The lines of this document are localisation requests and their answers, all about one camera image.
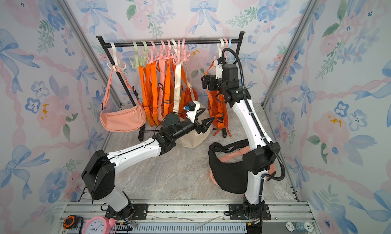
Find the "black crossbody bag front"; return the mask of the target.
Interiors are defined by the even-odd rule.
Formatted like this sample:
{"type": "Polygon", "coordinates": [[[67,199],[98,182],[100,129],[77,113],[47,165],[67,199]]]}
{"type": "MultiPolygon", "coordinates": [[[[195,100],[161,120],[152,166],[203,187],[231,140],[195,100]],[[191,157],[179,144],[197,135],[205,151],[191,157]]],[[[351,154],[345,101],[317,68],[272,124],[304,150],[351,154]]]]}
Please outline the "black crossbody bag front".
{"type": "Polygon", "coordinates": [[[214,142],[209,146],[209,166],[218,186],[227,192],[244,194],[247,189],[247,169],[242,161],[223,163],[218,157],[224,153],[231,153],[249,146],[247,139],[239,140],[227,145],[214,142]]]}

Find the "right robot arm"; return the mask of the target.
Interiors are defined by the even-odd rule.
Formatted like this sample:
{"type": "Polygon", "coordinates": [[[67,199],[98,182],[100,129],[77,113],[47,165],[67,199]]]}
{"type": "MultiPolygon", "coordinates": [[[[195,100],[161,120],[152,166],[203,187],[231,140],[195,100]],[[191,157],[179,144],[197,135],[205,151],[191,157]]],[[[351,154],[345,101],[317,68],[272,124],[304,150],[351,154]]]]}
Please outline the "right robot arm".
{"type": "Polygon", "coordinates": [[[269,219],[263,198],[265,179],[273,177],[269,170],[279,158],[281,147],[261,126],[248,90],[240,86],[238,73],[236,65],[225,64],[216,66],[215,75],[202,77],[203,88],[224,97],[246,134],[244,140],[209,147],[210,174],[222,190],[243,195],[241,210],[231,210],[231,216],[238,214],[262,222],[269,219]]]}

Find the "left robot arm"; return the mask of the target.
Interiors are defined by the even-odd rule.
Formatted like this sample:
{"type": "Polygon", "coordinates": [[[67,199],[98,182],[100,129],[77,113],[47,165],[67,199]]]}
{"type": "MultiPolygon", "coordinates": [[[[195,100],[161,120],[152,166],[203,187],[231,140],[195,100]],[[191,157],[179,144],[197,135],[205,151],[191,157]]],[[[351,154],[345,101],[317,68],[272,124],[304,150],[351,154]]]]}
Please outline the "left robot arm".
{"type": "Polygon", "coordinates": [[[114,218],[129,219],[134,214],[134,207],[130,198],[116,186],[116,175],[139,162],[169,152],[179,138],[191,131],[199,134],[207,132],[215,118],[199,121],[198,117],[204,110],[189,111],[184,121],[177,113],[169,113],[161,122],[159,132],[152,138],[115,152],[96,151],[81,174],[92,200],[103,200],[108,205],[106,211],[114,218]]]}

